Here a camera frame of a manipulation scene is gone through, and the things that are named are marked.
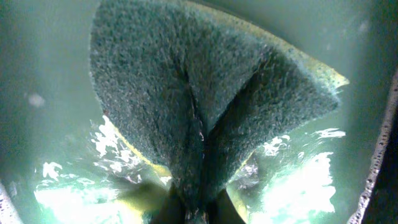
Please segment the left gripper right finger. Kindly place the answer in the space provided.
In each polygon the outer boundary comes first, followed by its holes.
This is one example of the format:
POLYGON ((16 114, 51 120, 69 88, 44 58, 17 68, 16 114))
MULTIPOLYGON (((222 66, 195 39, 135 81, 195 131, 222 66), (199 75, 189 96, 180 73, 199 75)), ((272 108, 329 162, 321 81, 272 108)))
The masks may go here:
POLYGON ((235 209, 226 189, 206 207, 209 224, 245 224, 238 211, 235 209))

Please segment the green yellow sponge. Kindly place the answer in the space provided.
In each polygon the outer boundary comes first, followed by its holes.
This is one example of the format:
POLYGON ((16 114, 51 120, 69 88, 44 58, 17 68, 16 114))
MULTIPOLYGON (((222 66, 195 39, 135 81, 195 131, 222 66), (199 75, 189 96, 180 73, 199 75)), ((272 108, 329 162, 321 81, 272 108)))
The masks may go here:
POLYGON ((192 1, 101 1, 90 77, 125 144, 169 171, 185 223, 268 140, 339 107, 348 79, 236 16, 192 1))

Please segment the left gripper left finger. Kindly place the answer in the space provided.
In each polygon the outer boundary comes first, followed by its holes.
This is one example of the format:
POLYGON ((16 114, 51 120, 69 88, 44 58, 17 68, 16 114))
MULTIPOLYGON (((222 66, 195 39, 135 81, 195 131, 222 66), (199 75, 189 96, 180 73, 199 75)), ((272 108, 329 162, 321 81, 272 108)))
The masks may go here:
POLYGON ((169 194, 158 214, 152 218, 150 224, 184 224, 185 205, 182 202, 175 184, 169 189, 169 194))

